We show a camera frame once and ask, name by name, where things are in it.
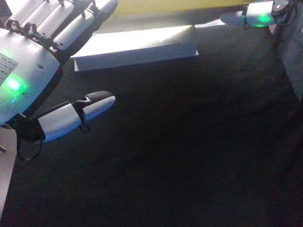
yellow object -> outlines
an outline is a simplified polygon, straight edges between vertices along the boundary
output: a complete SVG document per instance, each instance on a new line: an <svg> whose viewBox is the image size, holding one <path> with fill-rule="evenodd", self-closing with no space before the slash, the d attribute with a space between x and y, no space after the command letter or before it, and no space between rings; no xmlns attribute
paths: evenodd
<svg viewBox="0 0 303 227"><path fill-rule="evenodd" d="M244 5L251 0L119 0L117 16L182 12L195 9Z"/></svg>

back of robotic hand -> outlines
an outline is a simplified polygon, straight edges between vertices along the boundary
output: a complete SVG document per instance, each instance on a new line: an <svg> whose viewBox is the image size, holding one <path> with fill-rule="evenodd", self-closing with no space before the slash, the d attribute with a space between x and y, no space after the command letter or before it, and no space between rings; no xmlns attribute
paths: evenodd
<svg viewBox="0 0 303 227"><path fill-rule="evenodd" d="M62 65L100 28L118 0L28 0L0 23L0 126L19 139L51 141L113 105L109 92L86 95L40 117L27 115L41 104L62 76Z"/></svg>

sticker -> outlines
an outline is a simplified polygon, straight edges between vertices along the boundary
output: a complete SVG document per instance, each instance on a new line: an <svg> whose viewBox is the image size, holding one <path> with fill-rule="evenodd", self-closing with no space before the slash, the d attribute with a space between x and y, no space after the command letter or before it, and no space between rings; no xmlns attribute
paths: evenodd
<svg viewBox="0 0 303 227"><path fill-rule="evenodd" d="M0 86L18 65L17 62L0 53Z"/></svg>

glowing green led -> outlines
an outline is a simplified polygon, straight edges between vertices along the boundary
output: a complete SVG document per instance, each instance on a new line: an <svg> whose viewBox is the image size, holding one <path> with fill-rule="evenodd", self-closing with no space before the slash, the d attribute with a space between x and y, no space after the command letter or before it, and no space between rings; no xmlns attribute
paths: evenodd
<svg viewBox="0 0 303 227"><path fill-rule="evenodd" d="M10 89L12 89L14 91L18 91L21 88L20 82L13 78L8 79L7 85Z"/></svg>
<svg viewBox="0 0 303 227"><path fill-rule="evenodd" d="M269 23L271 21L271 17L269 15L261 15L259 17L259 21L262 23Z"/></svg>

black cloth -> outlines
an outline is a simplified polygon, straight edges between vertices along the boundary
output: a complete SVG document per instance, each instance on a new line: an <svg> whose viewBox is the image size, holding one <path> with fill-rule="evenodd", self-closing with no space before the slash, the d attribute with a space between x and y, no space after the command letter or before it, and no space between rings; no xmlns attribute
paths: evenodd
<svg viewBox="0 0 303 227"><path fill-rule="evenodd" d="M302 226L302 114L271 34L198 33L196 58L80 74L69 62L37 114L99 90L116 105L90 134L16 161L0 225Z"/></svg>

